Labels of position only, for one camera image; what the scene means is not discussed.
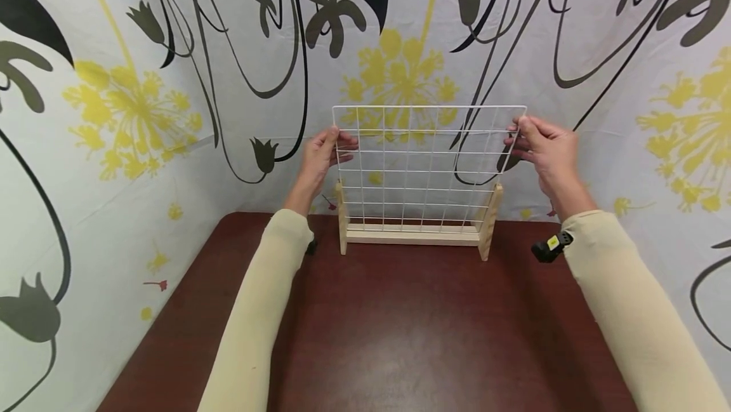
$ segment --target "wire grid panel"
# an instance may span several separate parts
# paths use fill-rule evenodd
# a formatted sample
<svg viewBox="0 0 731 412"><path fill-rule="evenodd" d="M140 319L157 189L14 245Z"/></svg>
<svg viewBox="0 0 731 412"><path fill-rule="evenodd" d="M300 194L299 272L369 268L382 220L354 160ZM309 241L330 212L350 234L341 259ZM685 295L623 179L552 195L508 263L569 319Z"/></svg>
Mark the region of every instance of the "wire grid panel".
<svg viewBox="0 0 731 412"><path fill-rule="evenodd" d="M504 146L524 105L335 105L333 123L358 138L338 160L349 229L465 232L482 221L504 172Z"/></svg>

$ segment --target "beige arm sleeve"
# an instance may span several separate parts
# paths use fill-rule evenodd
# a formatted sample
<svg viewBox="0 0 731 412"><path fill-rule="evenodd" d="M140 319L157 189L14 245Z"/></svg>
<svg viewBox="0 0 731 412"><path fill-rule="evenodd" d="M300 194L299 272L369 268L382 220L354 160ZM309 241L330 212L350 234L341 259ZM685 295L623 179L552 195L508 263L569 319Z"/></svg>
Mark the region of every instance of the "beige arm sleeve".
<svg viewBox="0 0 731 412"><path fill-rule="evenodd" d="M313 235L307 219L274 214L241 282L198 412L265 412L274 340Z"/></svg>
<svg viewBox="0 0 731 412"><path fill-rule="evenodd" d="M728 412L716 379L612 214L564 221L566 259L641 412Z"/></svg>

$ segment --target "brown table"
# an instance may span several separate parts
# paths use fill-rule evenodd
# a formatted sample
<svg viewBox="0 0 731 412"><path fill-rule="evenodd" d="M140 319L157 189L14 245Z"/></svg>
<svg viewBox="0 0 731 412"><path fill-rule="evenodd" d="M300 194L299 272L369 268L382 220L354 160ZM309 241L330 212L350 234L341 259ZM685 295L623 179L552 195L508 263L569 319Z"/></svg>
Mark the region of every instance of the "brown table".
<svg viewBox="0 0 731 412"><path fill-rule="evenodd" d="M196 411L270 215L221 220L99 412ZM551 223L499 222L476 248L350 245L337 218L294 280L270 411L636 411L563 258L530 245Z"/></svg>

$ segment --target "white backdrop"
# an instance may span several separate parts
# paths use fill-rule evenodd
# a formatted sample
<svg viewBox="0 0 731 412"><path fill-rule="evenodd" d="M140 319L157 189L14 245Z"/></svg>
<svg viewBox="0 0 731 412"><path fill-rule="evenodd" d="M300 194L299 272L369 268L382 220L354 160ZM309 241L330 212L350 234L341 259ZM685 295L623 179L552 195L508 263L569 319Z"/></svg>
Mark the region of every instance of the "white backdrop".
<svg viewBox="0 0 731 412"><path fill-rule="evenodd" d="M276 210L336 104L576 127L586 185L731 397L728 5L3 0L0 411L95 410L217 221ZM502 219L556 220L528 164L502 182Z"/></svg>

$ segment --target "left hand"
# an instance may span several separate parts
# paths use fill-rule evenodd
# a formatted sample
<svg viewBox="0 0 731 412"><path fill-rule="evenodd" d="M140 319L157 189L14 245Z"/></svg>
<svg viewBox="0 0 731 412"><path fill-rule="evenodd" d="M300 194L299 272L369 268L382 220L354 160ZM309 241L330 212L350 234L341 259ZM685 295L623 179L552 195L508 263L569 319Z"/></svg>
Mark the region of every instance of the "left hand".
<svg viewBox="0 0 731 412"><path fill-rule="evenodd" d="M353 159L351 151L357 148L357 138L349 133L340 132L335 125L322 130L308 141L303 147L302 167L297 182L294 183L284 203L284 209L307 216L314 197L322 190L327 170L338 162L337 155L340 155L341 163L351 161Z"/></svg>

